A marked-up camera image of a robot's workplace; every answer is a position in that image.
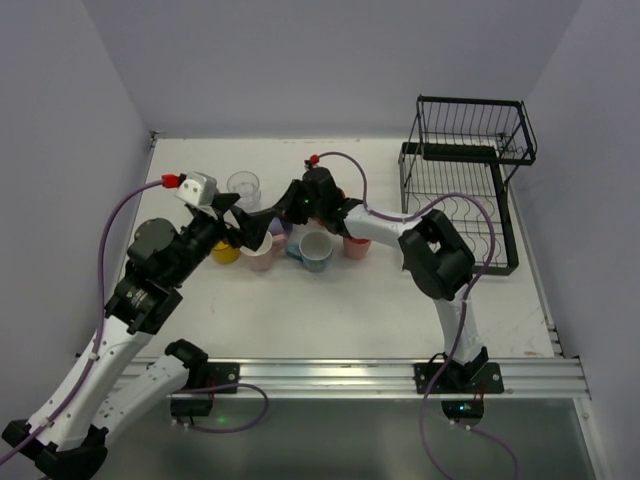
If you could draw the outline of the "pink ceramic mug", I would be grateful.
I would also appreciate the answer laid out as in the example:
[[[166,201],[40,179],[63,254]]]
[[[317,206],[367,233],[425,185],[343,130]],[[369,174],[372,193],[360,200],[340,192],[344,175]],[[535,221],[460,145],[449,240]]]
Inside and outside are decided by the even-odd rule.
[[[256,250],[241,247],[240,251],[247,259],[252,271],[263,272],[272,267],[276,255],[286,247],[286,244],[287,236],[285,234],[273,235],[267,232],[262,244]]]

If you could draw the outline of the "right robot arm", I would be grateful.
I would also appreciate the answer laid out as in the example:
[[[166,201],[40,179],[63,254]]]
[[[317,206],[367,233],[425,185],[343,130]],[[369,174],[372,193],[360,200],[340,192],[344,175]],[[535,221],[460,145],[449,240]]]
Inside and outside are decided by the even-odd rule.
[[[274,208],[280,219],[292,224],[314,219],[345,239],[400,249],[403,269],[435,303],[444,337],[441,381],[460,388],[487,363],[471,306],[476,260],[444,212],[432,209],[414,220],[375,213],[363,200],[345,196],[324,167],[292,181]]]

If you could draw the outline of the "lavender cup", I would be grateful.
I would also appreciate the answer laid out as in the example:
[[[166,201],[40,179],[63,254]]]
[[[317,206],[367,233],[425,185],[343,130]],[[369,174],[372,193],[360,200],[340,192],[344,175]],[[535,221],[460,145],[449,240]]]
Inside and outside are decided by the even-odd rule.
[[[273,236],[285,235],[289,237],[293,231],[293,225],[282,219],[274,218],[269,225],[268,231]]]

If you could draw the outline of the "clear glass rack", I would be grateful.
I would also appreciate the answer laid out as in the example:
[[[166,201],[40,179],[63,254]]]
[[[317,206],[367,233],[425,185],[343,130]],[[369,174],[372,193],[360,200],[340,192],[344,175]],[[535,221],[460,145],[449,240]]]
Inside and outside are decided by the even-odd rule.
[[[227,191],[240,196],[236,205],[247,212],[255,212],[261,206],[259,178],[250,171],[238,171],[227,180]]]

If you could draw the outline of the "pink tumbler cup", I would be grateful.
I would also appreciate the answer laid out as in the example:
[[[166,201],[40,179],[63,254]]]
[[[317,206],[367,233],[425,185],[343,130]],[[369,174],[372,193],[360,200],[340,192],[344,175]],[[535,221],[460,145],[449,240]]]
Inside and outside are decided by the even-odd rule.
[[[366,257],[371,241],[368,239],[344,238],[343,253],[351,260],[362,260]]]

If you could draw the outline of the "yellow mug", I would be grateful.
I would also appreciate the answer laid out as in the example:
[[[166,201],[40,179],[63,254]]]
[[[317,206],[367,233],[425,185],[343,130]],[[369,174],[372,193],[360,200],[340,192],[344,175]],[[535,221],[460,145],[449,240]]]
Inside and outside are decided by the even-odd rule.
[[[211,251],[213,261],[219,265],[232,264],[239,259],[240,255],[239,248],[233,247],[224,241],[218,242]]]

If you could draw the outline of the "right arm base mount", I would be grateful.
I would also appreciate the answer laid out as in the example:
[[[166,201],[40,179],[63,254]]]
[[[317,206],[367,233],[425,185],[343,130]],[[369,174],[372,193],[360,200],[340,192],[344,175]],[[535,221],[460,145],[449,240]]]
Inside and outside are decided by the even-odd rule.
[[[413,380],[418,394],[427,391],[431,380],[444,362],[437,361],[443,354],[436,354],[430,360],[412,365]],[[431,394],[502,394],[505,387],[498,363],[488,360],[485,349],[479,356],[461,365],[452,361],[437,378],[430,390]]]

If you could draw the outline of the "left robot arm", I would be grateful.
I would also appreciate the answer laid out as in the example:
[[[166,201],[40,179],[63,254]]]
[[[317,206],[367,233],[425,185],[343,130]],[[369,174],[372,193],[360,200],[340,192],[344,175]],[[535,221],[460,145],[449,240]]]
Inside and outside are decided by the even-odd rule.
[[[62,384],[28,419],[10,422],[2,438],[49,479],[90,479],[110,443],[136,417],[186,386],[202,385],[207,354],[187,340],[171,342],[145,372],[118,392],[125,368],[156,335],[182,300],[186,279],[221,241],[258,248],[275,213],[246,213],[234,194],[188,205],[189,224],[164,218],[134,234],[125,274],[103,302],[103,318]]]

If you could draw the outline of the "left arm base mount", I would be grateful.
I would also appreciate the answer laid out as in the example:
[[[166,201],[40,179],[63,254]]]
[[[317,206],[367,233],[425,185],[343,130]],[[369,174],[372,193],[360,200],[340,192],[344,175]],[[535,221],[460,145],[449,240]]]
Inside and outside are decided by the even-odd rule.
[[[237,384],[240,379],[240,364],[237,362],[209,362],[205,374],[205,387]]]

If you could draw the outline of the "blue mug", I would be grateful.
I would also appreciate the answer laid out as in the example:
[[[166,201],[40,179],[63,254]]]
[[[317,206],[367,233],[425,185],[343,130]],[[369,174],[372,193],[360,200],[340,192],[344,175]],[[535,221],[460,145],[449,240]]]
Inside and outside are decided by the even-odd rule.
[[[327,234],[312,231],[302,235],[297,244],[288,245],[285,253],[290,258],[300,261],[307,271],[321,273],[331,261],[333,246]]]

